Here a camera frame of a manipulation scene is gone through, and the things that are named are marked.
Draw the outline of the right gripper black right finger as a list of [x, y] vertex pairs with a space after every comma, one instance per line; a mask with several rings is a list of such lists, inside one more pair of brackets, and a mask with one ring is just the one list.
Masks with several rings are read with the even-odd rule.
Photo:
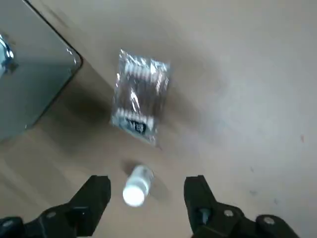
[[254, 221], [242, 210], [218, 202], [205, 177], [186, 177], [184, 200], [194, 238], [297, 238], [280, 217], [262, 214]]

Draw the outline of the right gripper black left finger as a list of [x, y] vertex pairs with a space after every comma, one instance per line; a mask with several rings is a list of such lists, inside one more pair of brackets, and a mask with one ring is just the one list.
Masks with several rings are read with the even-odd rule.
[[85, 238], [93, 235], [111, 198], [107, 176], [91, 176], [70, 199], [30, 222], [21, 217], [0, 220], [2, 238]]

